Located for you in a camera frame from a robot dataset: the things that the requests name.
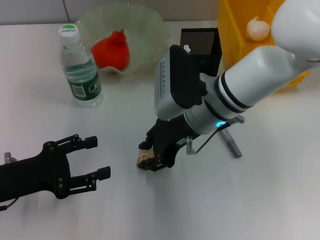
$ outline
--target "bottle cap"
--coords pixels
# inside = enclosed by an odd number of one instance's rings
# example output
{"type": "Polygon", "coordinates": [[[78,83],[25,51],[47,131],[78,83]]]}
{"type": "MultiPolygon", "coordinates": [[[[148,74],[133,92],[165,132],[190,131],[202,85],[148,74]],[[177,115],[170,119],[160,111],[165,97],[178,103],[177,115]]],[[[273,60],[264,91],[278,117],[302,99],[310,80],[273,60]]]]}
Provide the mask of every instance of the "bottle cap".
{"type": "Polygon", "coordinates": [[[60,27],[59,34],[63,45],[75,44],[80,40],[79,29],[74,24],[66,24],[60,27]]]}

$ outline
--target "robotic arm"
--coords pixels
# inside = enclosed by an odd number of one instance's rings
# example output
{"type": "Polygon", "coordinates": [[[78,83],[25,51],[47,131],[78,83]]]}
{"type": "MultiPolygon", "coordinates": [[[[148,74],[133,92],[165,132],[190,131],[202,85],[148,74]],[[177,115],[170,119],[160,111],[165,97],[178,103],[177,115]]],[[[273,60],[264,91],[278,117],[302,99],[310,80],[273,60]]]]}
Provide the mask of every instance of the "robotic arm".
{"type": "Polygon", "coordinates": [[[0,203],[15,200],[0,206],[0,211],[6,210],[19,197],[40,191],[50,191],[58,199],[95,191],[97,180],[110,178],[110,167],[71,177],[67,154],[97,146],[96,136],[82,140],[75,134],[59,141],[46,142],[37,156],[28,159],[17,161],[9,152],[5,153],[5,164],[0,166],[0,203]]]}
{"type": "Polygon", "coordinates": [[[286,0],[272,22],[278,46],[254,49],[219,77],[197,72],[189,54],[170,47],[156,68],[154,107],[159,117],[141,150],[154,157],[137,164],[144,170],[171,168],[189,140],[220,131],[239,114],[320,65],[320,4],[286,0]]]}

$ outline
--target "small food item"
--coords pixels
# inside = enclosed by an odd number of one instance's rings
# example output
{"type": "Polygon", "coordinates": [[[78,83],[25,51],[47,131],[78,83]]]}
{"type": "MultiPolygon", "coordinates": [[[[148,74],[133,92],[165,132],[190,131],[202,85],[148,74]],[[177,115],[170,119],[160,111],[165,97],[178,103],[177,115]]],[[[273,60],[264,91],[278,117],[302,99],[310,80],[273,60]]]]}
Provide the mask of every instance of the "small food item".
{"type": "Polygon", "coordinates": [[[100,68],[111,66],[123,70],[129,63],[129,48],[124,30],[114,31],[111,36],[96,43],[91,52],[100,68]]]}
{"type": "Polygon", "coordinates": [[[142,161],[145,161],[149,158],[154,158],[154,157],[155,157],[155,154],[152,151],[152,149],[150,150],[143,149],[139,154],[139,158],[138,158],[138,161],[136,161],[136,165],[138,166],[138,164],[141,163],[142,161]]]}
{"type": "Polygon", "coordinates": [[[266,39],[270,32],[270,26],[265,21],[260,21],[256,16],[248,22],[246,27],[246,37],[253,41],[262,41],[266,39]]]}

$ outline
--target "blue led light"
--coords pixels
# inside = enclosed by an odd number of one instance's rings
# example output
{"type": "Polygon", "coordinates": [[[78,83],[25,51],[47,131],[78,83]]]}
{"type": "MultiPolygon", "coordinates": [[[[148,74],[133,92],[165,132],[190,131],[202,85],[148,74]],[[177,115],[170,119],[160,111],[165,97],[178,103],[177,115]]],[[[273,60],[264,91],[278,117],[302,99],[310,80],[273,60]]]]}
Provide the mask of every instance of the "blue led light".
{"type": "Polygon", "coordinates": [[[221,126],[224,125],[224,124],[226,124],[225,121],[220,121],[220,122],[218,122],[218,123],[216,124],[216,127],[219,128],[219,127],[221,127],[221,126]]]}

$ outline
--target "clear bowl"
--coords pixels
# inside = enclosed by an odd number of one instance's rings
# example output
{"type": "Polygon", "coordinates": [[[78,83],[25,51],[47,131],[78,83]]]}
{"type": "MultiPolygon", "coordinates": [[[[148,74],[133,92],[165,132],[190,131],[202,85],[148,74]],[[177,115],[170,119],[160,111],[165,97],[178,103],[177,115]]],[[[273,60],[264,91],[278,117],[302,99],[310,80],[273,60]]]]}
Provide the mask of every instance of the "clear bowl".
{"type": "Polygon", "coordinates": [[[132,74],[157,63],[168,50],[170,35],[160,13],[136,3],[113,2],[100,6],[80,17],[75,25],[79,28],[82,42],[89,48],[113,31],[124,30],[130,60],[122,71],[107,66],[101,71],[117,71],[132,74]]]}

